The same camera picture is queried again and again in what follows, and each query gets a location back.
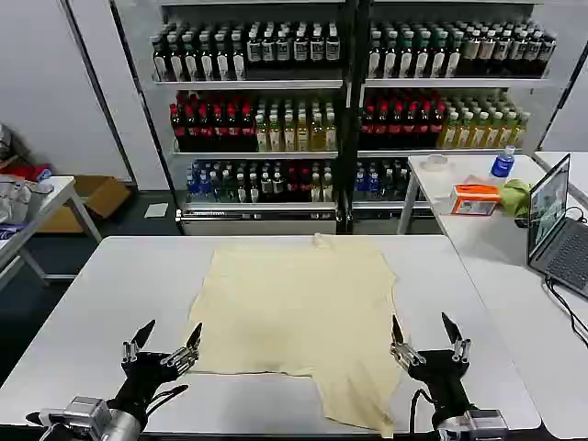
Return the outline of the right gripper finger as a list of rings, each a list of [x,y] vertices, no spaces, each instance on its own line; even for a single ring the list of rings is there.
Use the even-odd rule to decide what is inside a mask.
[[[426,359],[404,342],[401,327],[395,314],[392,315],[391,322],[390,354],[395,357],[403,368],[426,364]]]
[[[441,314],[450,343],[453,346],[454,362],[469,362],[470,339],[464,339],[458,326],[444,312]]]

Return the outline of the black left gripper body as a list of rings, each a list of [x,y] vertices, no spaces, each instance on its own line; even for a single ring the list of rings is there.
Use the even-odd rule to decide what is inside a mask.
[[[135,362],[122,363],[126,379],[116,396],[107,401],[109,410],[123,411],[135,419],[147,419],[164,403],[182,393],[184,386],[180,385],[156,394],[163,384],[180,377],[174,369],[160,365],[167,356],[169,354],[140,352]]]

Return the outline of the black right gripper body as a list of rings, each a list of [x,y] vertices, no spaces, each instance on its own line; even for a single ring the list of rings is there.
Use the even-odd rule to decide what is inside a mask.
[[[425,362],[411,364],[408,374],[421,381],[428,388],[435,412],[433,421],[445,421],[451,417],[462,416],[475,409],[469,401],[461,379],[469,369],[469,362],[455,361],[449,349],[420,351]]]

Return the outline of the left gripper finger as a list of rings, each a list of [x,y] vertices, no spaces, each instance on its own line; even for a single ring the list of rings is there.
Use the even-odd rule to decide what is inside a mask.
[[[187,339],[185,346],[177,349],[171,355],[163,358],[160,365],[172,368],[177,373],[185,373],[198,361],[198,346],[201,340],[202,323],[200,322]]]
[[[155,323],[156,320],[147,322],[129,341],[123,343],[123,364],[135,362],[138,359],[138,355],[150,337]]]

